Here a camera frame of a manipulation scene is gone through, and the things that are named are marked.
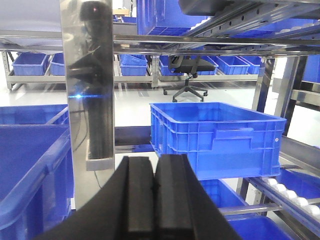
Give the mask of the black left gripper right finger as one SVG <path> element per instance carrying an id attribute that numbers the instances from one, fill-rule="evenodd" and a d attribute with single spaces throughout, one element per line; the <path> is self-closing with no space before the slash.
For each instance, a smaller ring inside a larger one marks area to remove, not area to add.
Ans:
<path id="1" fill-rule="evenodd" d="M 185 154 L 163 154 L 155 172 L 157 240 L 239 240 L 210 199 Z"/>

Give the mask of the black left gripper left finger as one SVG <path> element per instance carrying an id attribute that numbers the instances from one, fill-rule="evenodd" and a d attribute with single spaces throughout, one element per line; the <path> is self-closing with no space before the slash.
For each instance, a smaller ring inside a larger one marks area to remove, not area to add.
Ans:
<path id="1" fill-rule="evenodd" d="M 154 239 L 154 175 L 146 156 L 125 156 L 83 207 L 38 240 Z"/>

